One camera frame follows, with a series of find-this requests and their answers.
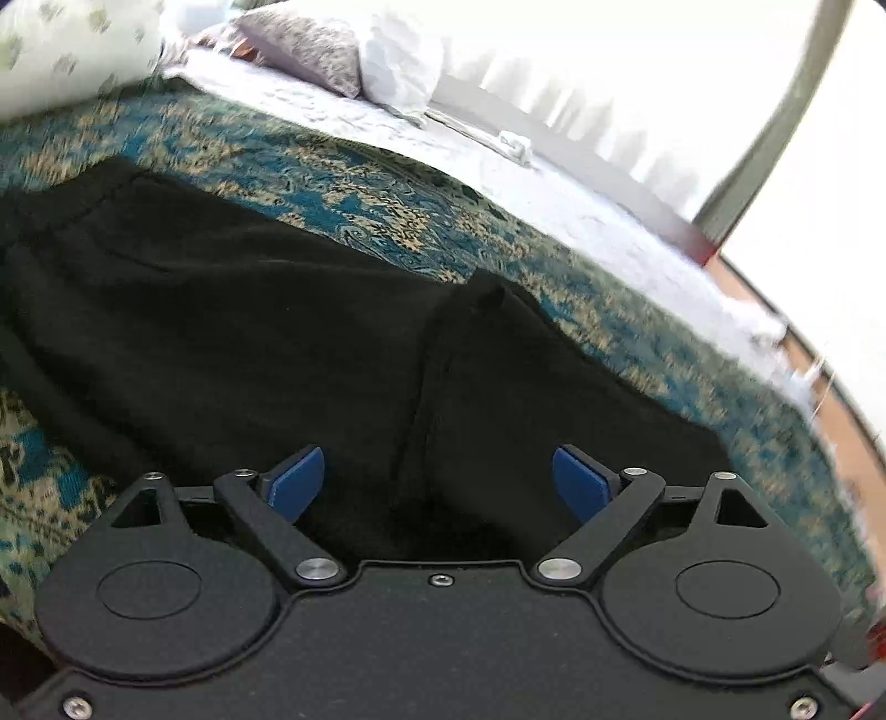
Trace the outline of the black pants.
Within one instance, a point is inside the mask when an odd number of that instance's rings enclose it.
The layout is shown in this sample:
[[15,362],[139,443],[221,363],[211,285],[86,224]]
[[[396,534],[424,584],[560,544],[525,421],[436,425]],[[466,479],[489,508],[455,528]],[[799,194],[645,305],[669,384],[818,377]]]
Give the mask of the black pants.
[[306,445],[333,553],[533,561],[572,444],[700,486],[717,435],[586,356],[521,286],[445,284],[122,159],[2,196],[2,373],[95,471],[198,485]]

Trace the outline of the blue paisley patterned bedspread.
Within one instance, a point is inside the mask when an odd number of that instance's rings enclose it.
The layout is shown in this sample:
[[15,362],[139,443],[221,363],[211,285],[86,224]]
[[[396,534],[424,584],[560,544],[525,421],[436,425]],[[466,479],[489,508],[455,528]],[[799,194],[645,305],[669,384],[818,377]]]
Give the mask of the blue paisley patterned bedspread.
[[591,357],[727,445],[837,581],[873,616],[878,574],[831,455],[791,400],[593,261],[456,178],[185,85],[90,100],[2,129],[5,188],[40,189],[105,157],[198,188],[431,279],[494,271],[525,286]]

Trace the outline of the white bed sheet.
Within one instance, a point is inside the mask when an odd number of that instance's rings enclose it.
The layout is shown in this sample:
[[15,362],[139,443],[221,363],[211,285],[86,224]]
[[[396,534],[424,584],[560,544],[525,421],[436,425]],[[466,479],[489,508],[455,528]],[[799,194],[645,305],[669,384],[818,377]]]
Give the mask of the white bed sheet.
[[803,415],[811,388],[779,348],[785,326],[763,307],[732,299],[700,265],[670,248],[664,235],[589,191],[550,163],[527,167],[449,127],[414,126],[365,100],[346,99],[278,70],[192,48],[164,69],[197,89],[343,140],[392,150],[466,183],[542,234],[587,256],[633,290],[688,324],[724,356],[770,384]]

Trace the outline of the green curtain right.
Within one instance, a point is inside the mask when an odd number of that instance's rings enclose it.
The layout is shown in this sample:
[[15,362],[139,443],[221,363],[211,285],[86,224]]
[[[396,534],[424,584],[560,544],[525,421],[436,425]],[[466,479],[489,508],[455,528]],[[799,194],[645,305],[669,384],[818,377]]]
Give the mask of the green curtain right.
[[698,210],[692,224],[715,249],[730,237],[784,155],[825,78],[852,9],[850,0],[818,3],[802,57],[774,114]]

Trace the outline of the purple floral pillow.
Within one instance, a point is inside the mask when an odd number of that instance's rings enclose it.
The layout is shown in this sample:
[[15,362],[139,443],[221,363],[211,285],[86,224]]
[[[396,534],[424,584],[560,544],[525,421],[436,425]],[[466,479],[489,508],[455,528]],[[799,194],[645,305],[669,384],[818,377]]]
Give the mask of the purple floral pillow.
[[278,3],[243,13],[234,27],[270,66],[348,99],[360,95],[359,42],[339,21]]

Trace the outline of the white pillow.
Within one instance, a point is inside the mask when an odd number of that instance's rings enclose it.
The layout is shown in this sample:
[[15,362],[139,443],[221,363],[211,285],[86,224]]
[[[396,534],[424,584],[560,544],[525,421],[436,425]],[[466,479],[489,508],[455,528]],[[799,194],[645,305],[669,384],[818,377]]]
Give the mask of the white pillow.
[[392,116],[424,127],[445,66],[445,44],[425,13],[389,11],[359,36],[362,96]]

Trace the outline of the white floral duvet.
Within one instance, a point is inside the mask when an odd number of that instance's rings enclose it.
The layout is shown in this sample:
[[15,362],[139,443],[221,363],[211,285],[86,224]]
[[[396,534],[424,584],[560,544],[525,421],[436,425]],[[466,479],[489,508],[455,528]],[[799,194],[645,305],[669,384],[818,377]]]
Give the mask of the white floral duvet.
[[8,2],[2,8],[2,119],[139,83],[173,42],[176,2]]

